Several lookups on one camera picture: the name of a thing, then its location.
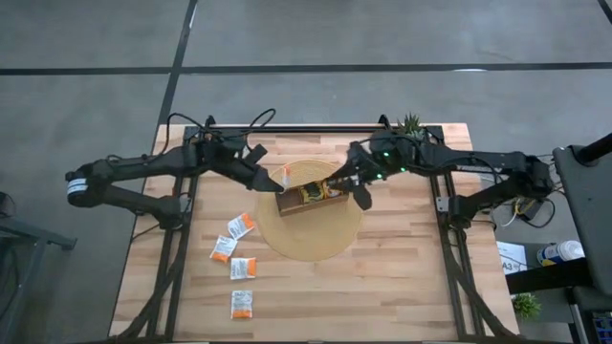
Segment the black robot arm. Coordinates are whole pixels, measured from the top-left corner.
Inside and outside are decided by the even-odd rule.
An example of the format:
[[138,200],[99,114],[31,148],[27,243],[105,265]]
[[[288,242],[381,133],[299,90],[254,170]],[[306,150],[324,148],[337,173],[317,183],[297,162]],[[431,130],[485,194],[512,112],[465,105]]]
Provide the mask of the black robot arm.
[[158,156],[86,163],[66,174],[68,202],[80,207],[109,204],[136,214],[149,213],[160,222],[160,228],[173,229],[180,227],[184,218],[185,206],[179,195],[154,198],[112,183],[161,175],[195,177],[214,171],[249,190],[282,191],[282,186],[271,180],[268,171],[257,164],[267,153],[266,149],[257,145],[242,158],[245,146],[246,140],[241,135],[228,138],[206,135]]
[[[369,152],[362,146],[367,141]],[[402,172],[430,177],[449,171],[491,173],[496,180],[495,185],[473,195],[436,200],[438,208],[448,213],[448,223],[460,228],[470,227],[471,219],[483,208],[517,196],[544,198],[554,189],[548,164],[535,156],[521,152],[458,151],[390,130],[351,142],[346,164],[327,182],[352,192],[360,207],[367,209],[372,200],[365,186],[373,181]]]

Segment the butcher block tabletop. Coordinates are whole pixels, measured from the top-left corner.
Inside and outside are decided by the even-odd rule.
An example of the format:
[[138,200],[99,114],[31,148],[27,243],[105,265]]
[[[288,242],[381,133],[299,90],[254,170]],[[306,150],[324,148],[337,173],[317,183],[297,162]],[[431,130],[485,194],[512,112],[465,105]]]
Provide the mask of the butcher block tabletop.
[[[449,147],[472,149],[466,124],[441,125]],[[181,144],[184,130],[183,125],[171,125],[169,148]],[[366,137],[340,133],[251,134],[249,143],[265,146],[268,155],[260,164],[272,173],[294,161],[328,161],[341,166],[349,142]],[[155,153],[162,150],[164,140],[162,125]],[[481,188],[473,174],[452,176],[458,194]],[[169,195],[173,183],[172,177],[149,178],[144,193]],[[319,262],[295,261],[272,250],[259,231],[252,230],[240,239],[233,257],[256,257],[256,278],[232,281],[229,266],[212,261],[209,255],[218,235],[229,236],[229,220],[243,212],[255,216],[257,193],[213,172],[202,175],[193,204],[174,340],[456,339],[429,179],[403,173],[373,183],[369,190],[373,206],[364,211],[361,229],[344,252]],[[148,215],[140,217],[134,234],[155,224]],[[518,333],[491,225],[474,222],[467,233],[478,292],[502,323]],[[131,245],[111,335],[123,331],[151,296],[163,237],[164,233],[155,229]],[[252,319],[230,319],[233,290],[253,291]],[[168,298],[169,292],[160,315],[160,333]],[[469,333],[473,333],[465,294],[462,304]]]

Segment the small box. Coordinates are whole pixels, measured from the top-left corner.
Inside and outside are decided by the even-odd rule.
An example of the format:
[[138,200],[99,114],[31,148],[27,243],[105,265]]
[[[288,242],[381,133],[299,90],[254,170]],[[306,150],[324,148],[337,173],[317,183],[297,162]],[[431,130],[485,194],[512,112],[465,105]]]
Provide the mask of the small box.
[[348,193],[333,189],[325,181],[306,183],[276,193],[276,204],[280,216],[346,202]]

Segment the round placemat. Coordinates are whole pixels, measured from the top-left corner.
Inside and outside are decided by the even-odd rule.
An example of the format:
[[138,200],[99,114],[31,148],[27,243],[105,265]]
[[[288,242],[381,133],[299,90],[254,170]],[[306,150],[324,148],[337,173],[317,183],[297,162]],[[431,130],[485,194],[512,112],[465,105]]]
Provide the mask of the round placemat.
[[[320,181],[338,168],[324,161],[297,161],[287,164],[291,170],[289,187]],[[270,177],[282,180],[282,168]],[[273,193],[259,194],[255,207],[259,232],[278,253],[300,261],[314,262],[344,251],[361,226],[361,209],[352,196],[346,202],[281,217]]]

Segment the gray floor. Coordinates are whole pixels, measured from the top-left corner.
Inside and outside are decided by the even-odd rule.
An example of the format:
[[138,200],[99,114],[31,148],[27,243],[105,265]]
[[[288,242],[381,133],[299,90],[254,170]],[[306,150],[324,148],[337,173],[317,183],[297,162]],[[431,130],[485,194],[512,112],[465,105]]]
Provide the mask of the gray floor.
[[[187,0],[5,0],[0,68],[169,67]],[[185,65],[612,61],[612,25],[597,0],[200,0]],[[133,217],[65,201],[64,173],[110,153],[148,152],[167,75],[0,76],[0,190],[19,216],[78,237],[50,249],[20,343],[104,338]],[[612,128],[612,71],[182,75],[173,111],[249,122],[371,122],[416,112],[466,122],[481,150],[534,154]],[[129,187],[140,189],[142,183]],[[575,238],[567,204],[535,230],[499,240]],[[501,223],[509,214],[496,213]],[[564,326],[521,324],[569,340]]]

